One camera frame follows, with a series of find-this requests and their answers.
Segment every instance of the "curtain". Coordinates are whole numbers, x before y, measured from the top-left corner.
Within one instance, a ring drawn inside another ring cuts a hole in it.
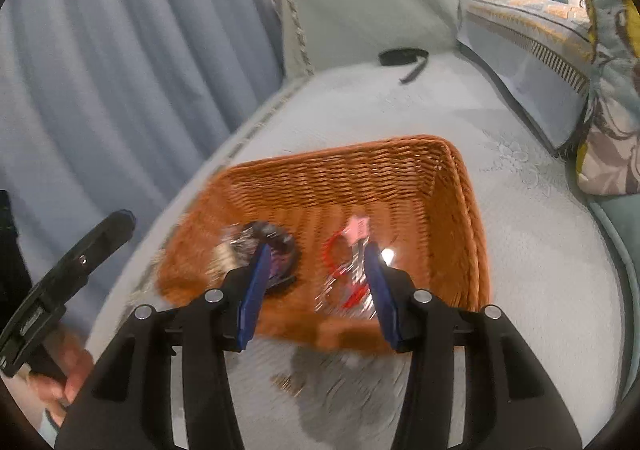
[[[270,0],[6,0],[0,187],[34,280],[108,213],[134,239],[69,302],[86,334],[155,217],[282,82]]]

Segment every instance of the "silver screw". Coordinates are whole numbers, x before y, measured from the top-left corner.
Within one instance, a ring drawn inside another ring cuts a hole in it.
[[[421,304],[428,304],[433,299],[433,295],[426,289],[418,289],[414,293],[414,298],[416,302],[420,302]]]
[[[150,305],[141,305],[136,308],[134,315],[138,320],[146,320],[153,313]]]
[[[204,300],[206,300],[210,304],[215,304],[220,302],[224,298],[224,296],[224,293],[220,289],[209,289],[206,293],[204,293]]]
[[[497,320],[502,316],[502,311],[500,311],[500,308],[495,305],[488,305],[484,308],[484,314],[492,320]]]

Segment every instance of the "blue gripper pad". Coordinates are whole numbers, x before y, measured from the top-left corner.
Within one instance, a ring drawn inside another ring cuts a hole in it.
[[[249,340],[254,337],[262,299],[271,274],[271,248],[267,244],[261,244],[258,249],[261,249],[258,262],[238,308],[238,345],[243,351]]]
[[[376,307],[376,315],[382,334],[389,345],[397,350],[402,341],[398,324],[398,307],[386,283],[382,264],[384,261],[380,259],[378,245],[375,242],[368,243],[364,248],[364,273],[367,277],[373,304]]]

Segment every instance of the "brown woven basket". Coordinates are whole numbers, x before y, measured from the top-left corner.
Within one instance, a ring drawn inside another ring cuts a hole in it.
[[[266,220],[292,233],[302,252],[297,282],[265,299],[257,333],[325,350],[383,352],[377,320],[316,313],[326,270],[323,242],[357,213],[371,238],[393,243],[393,265],[449,305],[477,310],[489,300],[486,245],[459,152],[444,139],[413,136],[232,167],[207,184],[169,241],[158,289],[174,305],[209,285],[206,270],[221,230]]]

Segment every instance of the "person's hand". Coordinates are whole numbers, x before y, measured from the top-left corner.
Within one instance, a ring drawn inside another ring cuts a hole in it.
[[[74,402],[82,383],[94,368],[94,359],[82,348],[78,338],[68,331],[64,331],[58,356],[60,367],[67,375],[66,385],[33,372],[29,374],[28,383],[49,410],[51,419],[60,426],[66,415],[61,402]]]

